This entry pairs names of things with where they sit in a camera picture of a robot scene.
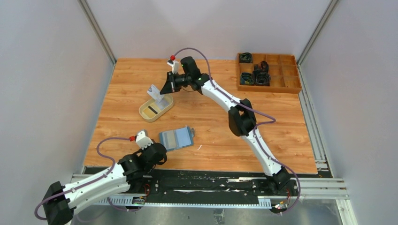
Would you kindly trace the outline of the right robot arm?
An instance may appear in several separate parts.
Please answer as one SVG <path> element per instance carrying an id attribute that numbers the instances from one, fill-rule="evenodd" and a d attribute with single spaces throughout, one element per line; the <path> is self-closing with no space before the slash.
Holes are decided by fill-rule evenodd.
<path id="1" fill-rule="evenodd" d="M 274 194 L 282 190 L 298 189 L 298 185 L 291 180 L 291 169 L 276 160 L 260 135 L 255 111 L 247 98 L 239 99 L 229 94 L 216 83 L 210 73 L 202 73 L 191 56 L 177 61 L 172 55 L 167 64 L 171 66 L 171 71 L 167 72 L 161 94 L 178 92 L 183 87 L 190 86 L 215 101 L 227 112 L 231 132 L 248 144 L 260 162 L 268 181 L 267 188 Z"/>

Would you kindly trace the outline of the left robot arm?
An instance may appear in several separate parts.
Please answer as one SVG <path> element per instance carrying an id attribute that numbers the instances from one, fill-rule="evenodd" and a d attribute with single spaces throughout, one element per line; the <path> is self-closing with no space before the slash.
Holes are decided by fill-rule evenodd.
<path id="1" fill-rule="evenodd" d="M 125 155 L 114 166 L 83 180 L 51 184 L 39 206 L 45 216 L 35 216 L 49 225 L 65 225 L 85 208 L 111 195 L 128 191 L 138 192 L 145 187 L 144 177 L 156 165 L 167 161 L 167 150 L 161 143 L 154 143 L 143 150 Z"/>

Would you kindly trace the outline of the blue card holder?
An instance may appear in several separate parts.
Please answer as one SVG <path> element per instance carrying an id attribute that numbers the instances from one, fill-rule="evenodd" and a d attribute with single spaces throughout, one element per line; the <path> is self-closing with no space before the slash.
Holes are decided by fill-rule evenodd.
<path id="1" fill-rule="evenodd" d="M 175 149 L 170 149 L 170 150 L 166 149 L 167 152 L 173 151 L 173 150 L 182 149 L 182 148 L 186 148 L 186 147 L 190 147 L 190 146 L 194 145 L 194 141 L 193 141 L 193 138 L 195 136 L 194 128 L 191 128 L 189 126 L 185 126 L 183 128 L 174 129 L 173 131 L 175 132 L 175 138 L 176 138 L 176 142 L 177 142 L 177 147 Z M 160 143 L 165 147 L 165 143 L 164 143 L 164 140 L 163 140 L 163 133 L 164 132 L 160 132 L 159 133 L 159 140 L 160 140 Z"/>

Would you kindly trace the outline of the white printed card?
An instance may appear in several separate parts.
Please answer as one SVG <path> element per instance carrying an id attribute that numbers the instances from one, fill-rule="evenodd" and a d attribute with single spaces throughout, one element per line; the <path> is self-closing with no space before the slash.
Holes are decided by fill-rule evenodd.
<path id="1" fill-rule="evenodd" d="M 155 85 L 151 85 L 149 87 L 149 89 L 147 90 L 147 94 L 151 96 L 151 98 L 155 101 L 155 102 L 160 102 L 163 100 L 164 95 L 161 94 L 160 90 L 155 86 Z"/>

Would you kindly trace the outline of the cream oval tray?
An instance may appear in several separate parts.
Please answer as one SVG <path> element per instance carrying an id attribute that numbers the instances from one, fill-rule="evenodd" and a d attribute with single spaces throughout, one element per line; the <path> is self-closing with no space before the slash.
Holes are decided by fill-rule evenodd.
<path id="1" fill-rule="evenodd" d="M 158 114 L 153 117 L 153 118 L 148 118 L 146 117 L 142 111 L 148 106 L 152 106 L 154 109 L 156 109 L 156 111 L 158 112 Z M 150 100 L 148 100 L 147 102 L 145 102 L 144 104 L 142 104 L 138 110 L 139 114 L 141 115 L 141 117 L 146 121 L 146 122 L 154 122 L 156 121 L 159 117 L 161 117 L 162 115 L 164 115 L 166 112 L 168 112 L 172 107 L 174 106 L 174 99 L 170 94 L 166 94 L 163 98 L 162 101 L 155 102 L 152 98 Z"/>

